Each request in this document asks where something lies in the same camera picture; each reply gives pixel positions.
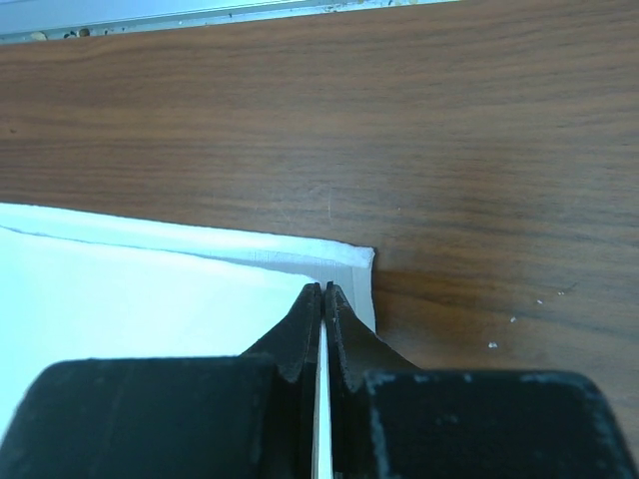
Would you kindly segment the white cloth napkin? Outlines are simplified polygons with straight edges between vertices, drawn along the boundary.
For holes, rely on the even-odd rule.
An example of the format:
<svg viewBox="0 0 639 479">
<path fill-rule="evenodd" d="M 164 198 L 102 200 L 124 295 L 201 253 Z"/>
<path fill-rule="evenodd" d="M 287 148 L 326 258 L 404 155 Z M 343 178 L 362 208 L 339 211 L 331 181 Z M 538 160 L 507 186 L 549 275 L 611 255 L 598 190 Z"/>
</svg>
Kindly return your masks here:
<svg viewBox="0 0 639 479">
<path fill-rule="evenodd" d="M 1 207 L 5 478 L 330 478 L 316 383 L 242 353 L 304 285 L 375 325 L 374 251 L 323 239 Z"/>
</svg>

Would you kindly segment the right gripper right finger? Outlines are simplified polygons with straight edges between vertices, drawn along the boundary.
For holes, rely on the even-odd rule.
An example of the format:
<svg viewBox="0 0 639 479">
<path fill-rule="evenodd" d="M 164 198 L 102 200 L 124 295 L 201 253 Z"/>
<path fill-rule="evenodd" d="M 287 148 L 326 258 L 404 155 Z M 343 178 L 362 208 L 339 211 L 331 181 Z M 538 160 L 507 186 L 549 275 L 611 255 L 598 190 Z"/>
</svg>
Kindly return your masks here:
<svg viewBox="0 0 639 479">
<path fill-rule="evenodd" d="M 419 370 L 357 317 L 341 287 L 333 282 L 326 285 L 324 306 L 331 394 L 354 394 L 369 370 Z"/>
</svg>

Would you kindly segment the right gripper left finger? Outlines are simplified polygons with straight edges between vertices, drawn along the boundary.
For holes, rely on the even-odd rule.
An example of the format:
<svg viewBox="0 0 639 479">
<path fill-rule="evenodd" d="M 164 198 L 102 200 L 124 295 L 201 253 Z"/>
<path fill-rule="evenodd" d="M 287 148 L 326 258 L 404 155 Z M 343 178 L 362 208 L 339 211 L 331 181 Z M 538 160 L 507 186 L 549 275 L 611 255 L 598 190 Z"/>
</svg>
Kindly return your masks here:
<svg viewBox="0 0 639 479">
<path fill-rule="evenodd" d="M 267 355 L 291 384 L 316 383 L 322 291 L 318 283 L 303 286 L 290 310 L 242 353 Z"/>
</svg>

